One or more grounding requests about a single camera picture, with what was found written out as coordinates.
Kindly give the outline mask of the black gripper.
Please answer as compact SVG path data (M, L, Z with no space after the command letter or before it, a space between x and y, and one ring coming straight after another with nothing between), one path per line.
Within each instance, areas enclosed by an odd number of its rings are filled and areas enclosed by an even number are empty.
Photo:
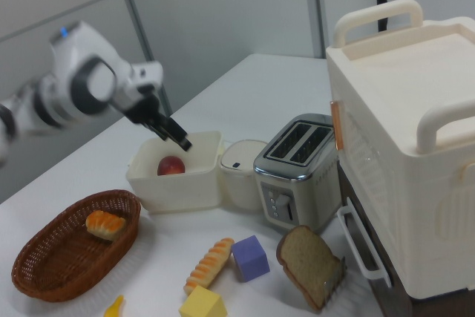
M160 100L155 92L145 94L123 114L132 123L145 126L162 140L172 140L184 151L192 147L188 133L173 118L160 113Z

